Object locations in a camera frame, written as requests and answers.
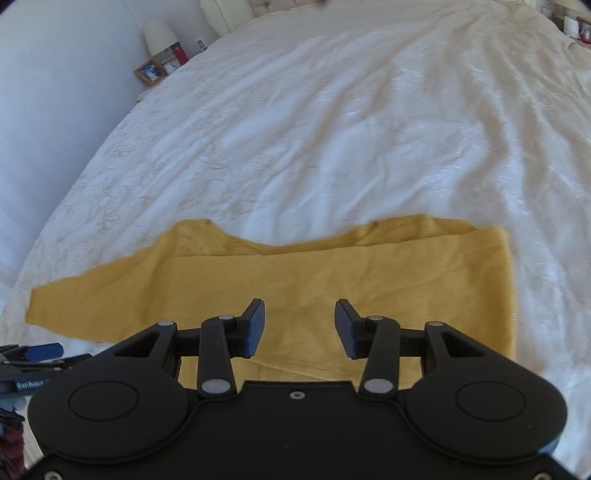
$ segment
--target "screw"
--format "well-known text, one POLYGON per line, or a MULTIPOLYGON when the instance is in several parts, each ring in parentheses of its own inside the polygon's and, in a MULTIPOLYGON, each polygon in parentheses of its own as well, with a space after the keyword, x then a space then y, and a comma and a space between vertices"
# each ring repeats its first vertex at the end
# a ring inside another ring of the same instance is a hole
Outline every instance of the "screw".
POLYGON ((230 390, 231 387, 230 382, 223 378, 212 378, 211 380, 206 380, 201 385, 203 391, 211 395, 221 395, 230 390))
POLYGON ((363 384, 364 389, 369 393, 384 394, 392 391, 394 384, 385 378, 372 378, 363 384))

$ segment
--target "bed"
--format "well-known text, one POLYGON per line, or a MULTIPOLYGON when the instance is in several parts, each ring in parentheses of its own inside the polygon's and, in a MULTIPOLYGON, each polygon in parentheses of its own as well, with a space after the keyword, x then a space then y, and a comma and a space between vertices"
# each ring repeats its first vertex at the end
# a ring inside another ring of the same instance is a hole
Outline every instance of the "bed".
POLYGON ((518 361, 570 408, 591 473, 591 53, 525 5, 340 0, 265 15, 153 89, 47 222, 3 343, 104 345, 24 323, 31 289, 183 219, 287 244, 412 213, 511 236, 518 361))

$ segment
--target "white lampshade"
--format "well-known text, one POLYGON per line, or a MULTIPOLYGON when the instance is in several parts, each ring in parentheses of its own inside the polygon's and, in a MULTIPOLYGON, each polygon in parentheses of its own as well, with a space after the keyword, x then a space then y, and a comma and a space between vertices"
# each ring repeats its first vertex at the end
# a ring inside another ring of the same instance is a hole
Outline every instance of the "white lampshade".
POLYGON ((144 35, 150 55, 157 55, 178 43, 178 37, 162 20, 152 20, 144 27, 144 35))

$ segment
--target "black circular cover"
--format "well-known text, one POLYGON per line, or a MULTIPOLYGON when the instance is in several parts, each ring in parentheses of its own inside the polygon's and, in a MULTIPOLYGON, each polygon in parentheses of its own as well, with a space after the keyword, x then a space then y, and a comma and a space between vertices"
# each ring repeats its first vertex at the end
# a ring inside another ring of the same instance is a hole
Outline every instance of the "black circular cover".
POLYGON ((566 424, 556 388, 506 359, 451 363, 408 393, 407 416, 425 437, 452 455, 493 463, 553 450, 566 424))
POLYGON ((147 359, 91 359, 33 396, 31 429, 44 450, 84 460, 121 460, 158 446, 181 426, 183 387, 147 359))

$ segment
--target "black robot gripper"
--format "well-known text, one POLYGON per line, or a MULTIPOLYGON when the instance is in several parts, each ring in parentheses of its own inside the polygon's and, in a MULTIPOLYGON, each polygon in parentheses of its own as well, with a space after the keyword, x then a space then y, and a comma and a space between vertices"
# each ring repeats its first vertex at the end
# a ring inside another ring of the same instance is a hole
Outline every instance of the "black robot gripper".
POLYGON ((558 390, 458 330, 403 329, 339 300, 345 352, 367 358, 358 391, 246 381, 239 392, 230 359, 254 355, 264 324, 262 300, 199 329, 160 322, 53 378, 30 404, 45 457, 24 479, 574 479, 550 456, 566 423, 558 390), (199 357, 195 389, 177 381, 184 356, 199 357), (423 370, 407 390, 402 356, 423 370))

